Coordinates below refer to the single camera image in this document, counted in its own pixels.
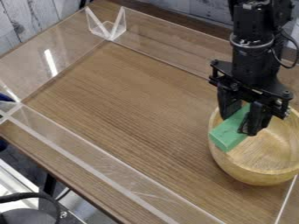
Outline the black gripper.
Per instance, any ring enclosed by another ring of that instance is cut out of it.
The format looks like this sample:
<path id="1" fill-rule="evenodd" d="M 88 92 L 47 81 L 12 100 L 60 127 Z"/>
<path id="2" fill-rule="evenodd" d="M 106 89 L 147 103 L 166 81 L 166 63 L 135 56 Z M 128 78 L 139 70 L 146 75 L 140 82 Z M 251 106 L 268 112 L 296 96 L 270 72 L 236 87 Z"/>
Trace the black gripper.
<path id="1" fill-rule="evenodd" d="M 248 112 L 238 127 L 238 132 L 250 137 L 264 129 L 272 116 L 284 119 L 288 113 L 288 102 L 294 98 L 287 87 L 278 79 L 286 40 L 294 39 L 286 33 L 250 40 L 230 35 L 232 61 L 214 60 L 210 84 L 218 88 L 219 113 L 228 119 L 248 102 Z"/>

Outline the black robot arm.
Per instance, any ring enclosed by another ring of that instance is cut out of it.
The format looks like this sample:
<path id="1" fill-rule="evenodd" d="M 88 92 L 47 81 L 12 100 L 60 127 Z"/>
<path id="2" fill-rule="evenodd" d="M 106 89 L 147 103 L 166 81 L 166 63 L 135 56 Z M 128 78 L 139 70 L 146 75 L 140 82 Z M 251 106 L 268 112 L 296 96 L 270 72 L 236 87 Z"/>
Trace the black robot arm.
<path id="1" fill-rule="evenodd" d="M 287 41 L 284 25 L 292 20 L 292 0 L 228 0 L 234 22 L 230 44 L 232 61 L 214 60 L 210 84 L 218 88 L 219 114 L 231 118 L 248 104 L 238 132 L 254 136 L 274 117 L 290 115 L 292 92 L 278 79 L 282 68 L 295 64 L 282 61 Z"/>

